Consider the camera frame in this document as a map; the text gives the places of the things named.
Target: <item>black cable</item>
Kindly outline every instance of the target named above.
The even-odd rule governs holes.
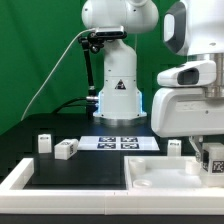
[[[77,101],[82,101],[82,100],[86,100],[86,97],[79,97],[79,98],[75,98],[75,99],[69,100],[69,101],[63,103],[60,107],[58,107],[55,110],[53,110],[52,114],[57,114],[62,108],[68,106],[69,104],[77,102]]]

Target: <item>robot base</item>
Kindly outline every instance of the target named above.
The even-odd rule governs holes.
[[[105,124],[107,126],[113,127],[133,126],[146,123],[147,116],[138,117],[134,119],[108,119],[104,117],[94,117],[94,122],[97,124]]]

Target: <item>white box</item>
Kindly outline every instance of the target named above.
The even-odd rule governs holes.
[[[51,135],[42,134],[38,135],[38,152],[39,153],[51,153]]]
[[[78,143],[77,139],[65,139],[55,145],[55,159],[68,160],[77,152]]]

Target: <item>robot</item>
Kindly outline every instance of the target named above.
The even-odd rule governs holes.
[[[112,126],[143,122],[147,114],[136,86],[137,56],[122,39],[126,33],[151,31],[158,21],[157,7],[151,0],[88,0],[82,20],[88,29],[96,28],[91,35],[98,37],[105,53],[104,87],[94,120]]]
[[[203,135],[224,133],[224,1],[181,0],[164,18],[164,43],[188,56],[183,65],[161,72],[152,129],[160,137],[190,136],[208,186],[224,186],[224,146]]]

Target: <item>black sticker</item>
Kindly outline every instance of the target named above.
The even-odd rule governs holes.
[[[122,143],[122,149],[139,149],[139,144],[136,143]]]
[[[116,149],[115,143],[99,143],[97,146],[98,149]]]
[[[61,145],[70,145],[71,142],[62,142]]]
[[[100,137],[99,142],[116,142],[116,137]]]
[[[213,161],[212,173],[224,173],[224,161]]]
[[[115,89],[126,90],[126,87],[125,87],[125,85],[124,85],[122,80],[119,81],[119,83],[117,84]]]
[[[70,146],[70,155],[74,152],[73,145]]]
[[[209,152],[204,150],[203,152],[203,169],[208,172],[208,166],[209,166]]]
[[[138,142],[136,137],[121,137],[121,142]]]

